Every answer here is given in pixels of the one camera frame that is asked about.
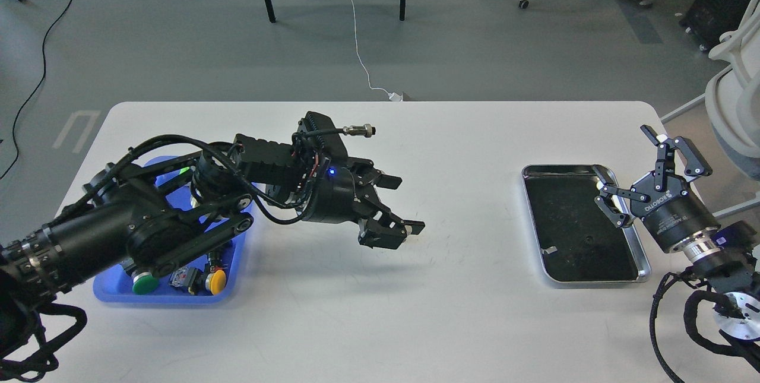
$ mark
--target black robotic arm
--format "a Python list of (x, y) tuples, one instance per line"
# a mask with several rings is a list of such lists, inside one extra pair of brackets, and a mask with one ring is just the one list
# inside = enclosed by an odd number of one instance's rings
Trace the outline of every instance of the black robotic arm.
[[(398, 188), (401, 178), (348, 156), (340, 134), (371, 137), (370, 125), (335, 128), (332, 120), (308, 112), (292, 143), (238, 134), (232, 143), (204, 143), (179, 135), (154, 137), (130, 148), (84, 186), (79, 201), (51, 223), (0, 246), (0, 380), (38, 381), (58, 366), (54, 353), (87, 322), (84, 311), (54, 303), (58, 293), (131, 260), (133, 274), (164, 277), (247, 230), (254, 202), (278, 224), (297, 221), (359, 226), (359, 244), (398, 248), (419, 234), (422, 221), (402, 220), (378, 199), (375, 188)], [(164, 145), (188, 143), (201, 151), (139, 166), (134, 162)], [(160, 175), (177, 172), (156, 185)], [(266, 185), (266, 191), (259, 185)], [(193, 207), (172, 207), (166, 196), (190, 186)], [(294, 209), (280, 220), (266, 205)], [(40, 315), (68, 315), (75, 323), (46, 340)], [(23, 361), (6, 356), (35, 336), (40, 348)], [(36, 373), (25, 377), (27, 373)]]
[[(654, 319), (660, 299), (677, 281), (696, 289), (686, 301), (686, 332), (701, 347), (726, 356), (741, 356), (760, 372), (760, 274), (752, 250), (760, 244), (756, 231), (744, 221), (723, 229), (691, 188), (695, 178), (708, 176), (712, 168), (691, 140), (674, 139), (657, 134), (649, 126), (641, 130), (657, 147), (654, 171), (648, 172), (629, 190), (619, 188), (604, 172), (597, 171), (603, 185), (596, 197), (597, 205), (618, 227), (632, 225), (639, 218), (660, 249), (667, 254), (683, 252), (692, 265), (680, 274), (663, 277), (654, 294), (650, 332), (657, 359), (676, 382), (682, 380), (665, 363), (657, 348)], [(686, 159), (685, 175), (676, 174), (676, 151)], [(630, 201), (632, 215), (621, 213), (613, 197)], [(702, 301), (714, 303), (714, 319), (719, 334), (729, 345), (719, 345), (701, 336), (697, 330), (697, 306)]]

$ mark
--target black cable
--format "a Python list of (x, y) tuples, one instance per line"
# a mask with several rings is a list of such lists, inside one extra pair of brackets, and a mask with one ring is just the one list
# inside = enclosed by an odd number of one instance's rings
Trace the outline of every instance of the black cable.
[[(88, 189), (88, 192), (84, 194), (78, 201), (74, 202), (71, 205), (68, 205), (67, 207), (64, 207), (61, 214), (54, 218), (54, 220), (50, 221), (49, 225), (57, 226), (60, 223), (63, 223), (63, 221), (66, 221), (69, 216), (74, 215), (74, 213), (78, 212), (81, 207), (87, 204), (95, 195), (104, 188), (104, 186), (108, 185), (108, 183), (111, 183), (114, 177), (117, 177), (117, 175), (125, 168), (127, 167), (131, 162), (136, 161), (141, 156), (155, 150), (156, 148), (165, 147), (166, 145), (172, 145), (172, 144), (178, 144), (178, 143), (187, 143), (190, 145), (195, 145), (196, 147), (200, 148), (201, 150), (204, 150), (205, 152), (208, 152), (212, 155), (213, 158), (217, 159), (218, 162), (222, 164), (225, 169), (229, 170), (233, 177), (235, 177), (241, 185), (249, 191), (249, 193), (252, 193), (253, 201), (256, 203), (259, 210), (261, 210), (261, 213), (263, 213), (266, 218), (273, 221), (273, 223), (277, 224), (293, 224), (297, 221), (303, 220), (307, 212), (304, 210), (300, 215), (290, 219), (290, 220), (280, 220), (276, 218), (274, 215), (272, 215), (266, 207), (264, 207), (263, 203), (261, 202), (261, 199), (259, 197), (264, 197), (264, 199), (269, 199), (269, 196), (258, 190), (256, 186), (252, 185), (250, 182), (248, 182), (245, 177), (243, 177), (242, 173), (239, 169), (235, 166), (235, 163), (230, 160), (222, 151), (219, 150), (217, 147), (213, 147), (211, 144), (204, 143), (200, 140), (195, 140), (193, 138), (184, 137), (182, 135), (160, 135), (158, 137), (150, 138), (149, 140), (145, 140), (143, 143), (138, 145), (138, 147), (131, 148), (129, 153), (124, 155), (123, 158), (119, 159), (114, 166), (109, 169), (109, 171), (103, 175), (103, 178), (100, 180), (100, 182), (95, 183), (95, 185), (92, 186), (92, 188)], [(314, 182), (314, 185), (312, 185), (312, 188), (308, 194), (309, 197), (311, 197), (311, 194), (313, 193), (314, 189), (316, 188), (319, 180), (316, 180)], [(309, 201), (306, 205), (307, 209), (312, 201)]]
[(665, 296), (668, 289), (675, 285), (679, 280), (682, 280), (681, 275), (674, 274), (673, 272), (667, 273), (663, 276), (662, 280), (660, 280), (660, 284), (657, 286), (657, 291), (655, 291), (654, 296), (652, 296), (652, 308), (649, 311), (649, 339), (652, 342), (654, 356), (657, 357), (657, 361), (660, 362), (660, 367), (662, 367), (665, 374), (667, 374), (673, 383), (684, 383), (684, 381), (681, 380), (681, 377), (679, 377), (670, 366), (668, 366), (662, 353), (660, 353), (660, 347), (657, 345), (657, 332), (655, 331), (654, 321), (657, 319), (657, 310), (660, 307), (660, 300), (663, 299), (663, 296)]
[(11, 168), (13, 167), (13, 165), (16, 164), (16, 162), (18, 161), (18, 157), (19, 157), (19, 153), (20, 153), (20, 151), (18, 149), (18, 140), (16, 139), (16, 123), (18, 122), (18, 117), (21, 115), (21, 111), (24, 110), (24, 107), (27, 106), (27, 104), (29, 103), (29, 101), (32, 99), (32, 97), (34, 96), (34, 94), (37, 92), (37, 89), (39, 89), (40, 86), (43, 84), (43, 81), (45, 81), (45, 77), (47, 76), (47, 59), (46, 59), (46, 56), (45, 56), (45, 44), (47, 42), (48, 34), (50, 34), (50, 30), (52, 30), (52, 28), (55, 26), (55, 24), (57, 24), (58, 21), (66, 13), (66, 11), (68, 10), (68, 8), (71, 6), (71, 2), (72, 1), (74, 1), (74, 0), (68, 0), (68, 4), (66, 5), (65, 9), (63, 10), (63, 12), (61, 12), (61, 14), (58, 15), (58, 17), (55, 19), (55, 21), (53, 21), (52, 24), (50, 24), (50, 26), (48, 27), (47, 31), (45, 32), (45, 37), (43, 37), (43, 76), (40, 78), (40, 82), (37, 83), (37, 86), (35, 86), (35, 88), (32, 91), (32, 93), (29, 94), (29, 98), (27, 98), (27, 100), (24, 101), (24, 104), (22, 104), (21, 107), (19, 107), (18, 112), (16, 112), (16, 117), (13, 119), (13, 128), (11, 128), (11, 137), (13, 138), (13, 147), (16, 149), (16, 156), (13, 159), (13, 162), (11, 162), (11, 165), (8, 166), (8, 169), (5, 169), (5, 172), (3, 172), (2, 175), (0, 175), (0, 180), (2, 180), (5, 177), (5, 175), (7, 175), (8, 172), (11, 171)]

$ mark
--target wire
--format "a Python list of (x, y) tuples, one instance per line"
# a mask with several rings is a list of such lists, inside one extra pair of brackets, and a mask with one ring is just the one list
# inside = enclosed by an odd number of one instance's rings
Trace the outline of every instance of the wire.
[[(160, 135), (158, 137), (150, 138), (149, 140), (145, 140), (142, 142), (138, 147), (130, 148), (129, 152), (123, 156), (123, 158), (119, 159), (114, 166), (112, 166), (109, 171), (103, 175), (100, 181), (98, 183), (95, 183), (95, 185), (91, 186), (91, 188), (87, 189), (87, 193), (84, 194), (78, 201), (74, 202), (71, 205), (68, 205), (67, 207), (64, 207), (63, 211), (60, 215), (54, 218), (54, 220), (49, 223), (48, 226), (57, 226), (61, 223), (64, 223), (64, 221), (68, 220), (70, 216), (76, 215), (76, 213), (84, 207), (87, 202), (89, 202), (93, 197), (95, 197), (105, 186), (107, 186), (109, 183), (113, 182), (114, 177), (117, 177), (118, 174), (121, 173), (122, 170), (124, 170), (125, 167), (127, 167), (131, 162), (136, 161), (141, 156), (156, 150), (157, 148), (165, 147), (166, 145), (172, 145), (172, 144), (179, 144), (179, 143), (185, 143), (190, 145), (195, 145), (196, 147), (200, 148), (204, 152), (207, 152), (212, 155), (213, 158), (217, 159), (220, 164), (222, 164), (225, 169), (229, 170), (231, 173), (231, 176), (236, 178), (241, 185), (252, 194), (252, 199), (256, 203), (257, 207), (261, 212), (263, 213), (266, 218), (273, 221), (277, 224), (293, 224), (297, 221), (303, 220), (308, 213), (306, 212), (310, 205), (312, 204), (312, 201), (310, 201), (310, 198), (312, 196), (312, 193), (315, 191), (316, 186), (319, 184), (319, 179), (317, 179), (314, 182), (314, 185), (312, 185), (312, 188), (310, 188), (305, 194), (302, 200), (297, 201), (296, 204), (293, 205), (285, 205), (285, 204), (279, 204), (279, 202), (274, 201), (271, 197), (266, 195), (264, 192), (260, 191), (256, 186), (254, 186), (252, 183), (250, 183), (248, 180), (245, 179), (245, 177), (242, 175), (239, 169), (235, 166), (235, 163), (228, 158), (224, 152), (222, 152), (219, 148), (214, 147), (212, 144), (204, 143), (200, 140), (195, 140), (193, 138), (184, 137), (182, 135), (173, 135), (173, 134), (167, 134), (167, 135)], [(266, 199), (269, 202), (273, 202), (277, 207), (283, 208), (283, 209), (290, 209), (293, 207), (297, 207), (297, 205), (303, 204), (303, 202), (309, 200), (306, 203), (305, 209), (299, 214), (298, 216), (290, 219), (290, 220), (280, 220), (273, 216), (267, 209), (264, 207), (263, 202), (261, 202), (261, 197), (263, 199)]]
[(356, 57), (359, 58), (359, 64), (362, 64), (364, 72), (367, 73), (367, 85), (369, 85), (369, 88), (373, 91), (384, 91), (390, 97), (392, 94), (389, 93), (388, 90), (372, 86), (372, 81), (369, 79), (369, 70), (367, 69), (367, 66), (364, 65), (362, 56), (359, 55), (359, 31), (358, 28), (356, 28), (356, 4), (354, 4), (353, 0), (351, 0), (351, 10), (353, 12), (353, 41), (356, 44)]
[(55, 24), (57, 24), (58, 21), (66, 13), (66, 11), (68, 11), (68, 8), (71, 6), (72, 1), (74, 0), (68, 0), (68, 3), (66, 4), (66, 7), (64, 8), (63, 12), (61, 12), (61, 14), (58, 15), (57, 18), (55, 18), (55, 21), (53, 21), (52, 24), (50, 24), (47, 31), (45, 32), (45, 37), (43, 37), (43, 75), (40, 78), (40, 82), (38, 82), (37, 86), (35, 86), (32, 93), (29, 94), (29, 98), (27, 98), (27, 100), (24, 101), (24, 104), (22, 104), (21, 107), (19, 107), (18, 112), (16, 112), (16, 117), (13, 119), (13, 128), (11, 128), (11, 137), (13, 138), (13, 147), (16, 149), (16, 156), (13, 158), (13, 162), (11, 162), (11, 165), (8, 166), (8, 169), (5, 169), (5, 172), (3, 172), (2, 175), (0, 175), (0, 180), (5, 178), (5, 175), (7, 175), (8, 172), (11, 171), (11, 168), (13, 167), (14, 164), (16, 164), (16, 162), (18, 161), (19, 155), (21, 154), (21, 150), (19, 150), (18, 148), (18, 140), (16, 138), (16, 124), (18, 123), (18, 118), (21, 115), (22, 110), (24, 110), (24, 107), (27, 106), (29, 101), (32, 99), (34, 94), (38, 91), (40, 86), (43, 84), (43, 81), (45, 81), (45, 78), (47, 77), (47, 58), (45, 55), (45, 44), (47, 43), (47, 37), (50, 34), (50, 30), (52, 30)]

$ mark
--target blue tray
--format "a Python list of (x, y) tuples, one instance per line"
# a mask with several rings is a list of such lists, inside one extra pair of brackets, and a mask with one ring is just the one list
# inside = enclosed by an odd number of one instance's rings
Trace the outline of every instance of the blue tray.
[[(151, 159), (147, 164), (160, 162), (174, 156), (160, 156)], [(166, 175), (157, 177), (156, 185), (167, 182), (174, 178), (179, 171), (174, 171)], [(169, 204), (176, 208), (189, 210), (190, 205), (190, 187), (183, 186), (166, 197)], [(242, 256), (242, 247), (245, 240), (245, 234), (241, 233), (232, 239), (232, 245), (226, 248), (222, 253), (222, 262), (226, 267), (227, 284), (221, 293), (212, 296), (211, 293), (202, 291), (197, 296), (187, 292), (180, 291), (169, 285), (169, 277), (163, 277), (159, 280), (158, 288), (149, 294), (138, 296), (132, 292), (132, 280), (124, 273), (124, 269), (117, 264), (95, 276), (93, 281), (93, 293), (101, 302), (119, 302), (119, 303), (142, 303), (142, 304), (211, 304), (220, 302), (230, 296), (235, 287), (235, 280), (239, 269), (240, 258)], [(198, 267), (203, 269), (206, 264), (206, 256), (203, 255), (191, 261), (189, 267)]]

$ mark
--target cable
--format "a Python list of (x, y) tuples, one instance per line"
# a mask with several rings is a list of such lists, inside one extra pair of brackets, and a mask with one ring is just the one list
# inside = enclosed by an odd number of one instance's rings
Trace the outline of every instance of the cable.
[(662, 367), (663, 371), (665, 371), (665, 374), (667, 374), (673, 383), (684, 382), (681, 380), (681, 377), (679, 377), (676, 372), (674, 372), (673, 369), (668, 366), (662, 353), (660, 353), (660, 346), (657, 344), (657, 332), (655, 330), (654, 321), (657, 319), (657, 310), (660, 308), (660, 300), (663, 299), (663, 296), (665, 296), (665, 293), (667, 293), (668, 289), (670, 289), (671, 286), (673, 286), (679, 280), (681, 279), (680, 275), (678, 274), (668, 273), (663, 276), (662, 280), (660, 280), (660, 284), (657, 286), (657, 291), (655, 291), (654, 296), (652, 296), (652, 308), (649, 311), (649, 339), (652, 343), (652, 349), (654, 349), (654, 356), (657, 357), (657, 361), (660, 362), (660, 367)]
[(63, 15), (68, 10), (68, 8), (71, 6), (71, 2), (72, 1), (74, 1), (74, 0), (68, 0), (68, 4), (66, 4), (66, 7), (64, 8), (63, 12), (61, 12), (61, 14), (58, 15), (58, 17), (55, 19), (55, 21), (53, 21), (52, 24), (50, 24), (50, 26), (48, 27), (47, 31), (45, 32), (45, 37), (43, 37), (43, 75), (40, 78), (40, 82), (38, 82), (37, 86), (35, 86), (35, 88), (32, 91), (32, 93), (29, 94), (29, 98), (27, 98), (27, 100), (24, 101), (24, 104), (22, 104), (21, 107), (19, 107), (18, 112), (16, 112), (16, 117), (13, 119), (13, 128), (11, 128), (11, 137), (13, 138), (13, 147), (16, 149), (16, 156), (13, 158), (13, 162), (11, 162), (11, 165), (8, 166), (8, 169), (5, 169), (5, 172), (3, 172), (2, 175), (0, 175), (0, 180), (2, 180), (3, 178), (5, 178), (5, 175), (7, 175), (8, 172), (11, 171), (11, 168), (18, 161), (18, 157), (19, 157), (19, 155), (21, 153), (21, 151), (18, 149), (18, 140), (16, 138), (16, 124), (18, 123), (18, 118), (21, 115), (22, 110), (24, 110), (24, 107), (27, 106), (27, 104), (32, 99), (32, 97), (34, 96), (34, 94), (38, 91), (38, 89), (40, 88), (40, 86), (43, 84), (43, 81), (45, 81), (45, 77), (47, 76), (47, 58), (46, 58), (46, 55), (45, 55), (45, 44), (47, 42), (47, 37), (50, 34), (50, 30), (52, 30), (52, 28), (55, 26), (55, 24), (58, 23), (58, 21), (63, 17)]
[(356, 57), (359, 58), (359, 64), (362, 64), (364, 72), (367, 73), (367, 85), (369, 85), (369, 88), (373, 91), (384, 91), (388, 94), (388, 97), (390, 97), (392, 94), (389, 93), (388, 90), (372, 86), (372, 82), (369, 79), (369, 70), (367, 69), (366, 65), (364, 65), (361, 55), (359, 55), (359, 31), (358, 28), (356, 28), (356, 5), (354, 4), (353, 0), (351, 0), (351, 10), (353, 12), (353, 41), (356, 44)]

